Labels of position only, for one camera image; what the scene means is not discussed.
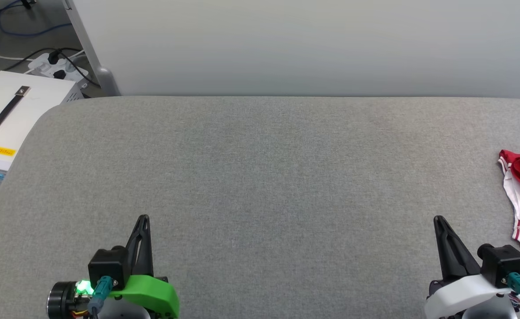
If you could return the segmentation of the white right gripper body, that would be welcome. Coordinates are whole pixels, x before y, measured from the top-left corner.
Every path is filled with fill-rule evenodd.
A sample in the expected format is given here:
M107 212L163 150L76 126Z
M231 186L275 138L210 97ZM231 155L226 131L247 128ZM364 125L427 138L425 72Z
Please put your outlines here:
M424 313L428 319L448 318L461 311L472 309L497 295L509 301L511 289L496 288L483 275L466 276L437 289L428 297Z

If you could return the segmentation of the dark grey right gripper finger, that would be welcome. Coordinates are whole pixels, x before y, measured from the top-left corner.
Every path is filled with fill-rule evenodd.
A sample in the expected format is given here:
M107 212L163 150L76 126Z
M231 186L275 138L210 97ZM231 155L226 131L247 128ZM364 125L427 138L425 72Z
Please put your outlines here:
M481 267L446 218L434 216L433 224L442 280L457 281L466 276L479 275Z

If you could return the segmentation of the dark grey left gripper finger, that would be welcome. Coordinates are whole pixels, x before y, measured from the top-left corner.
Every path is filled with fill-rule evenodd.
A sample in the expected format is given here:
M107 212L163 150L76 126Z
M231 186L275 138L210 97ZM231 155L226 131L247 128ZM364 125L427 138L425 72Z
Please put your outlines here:
M154 277L151 228L148 215L141 215L135 222L127 241L128 264L131 275Z

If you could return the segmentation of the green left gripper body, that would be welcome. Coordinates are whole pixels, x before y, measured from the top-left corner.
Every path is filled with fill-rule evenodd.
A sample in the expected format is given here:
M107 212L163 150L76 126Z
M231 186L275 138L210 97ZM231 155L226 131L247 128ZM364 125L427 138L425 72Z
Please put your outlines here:
M109 294L110 319L177 319L179 311L173 285L158 277L132 275L124 289Z

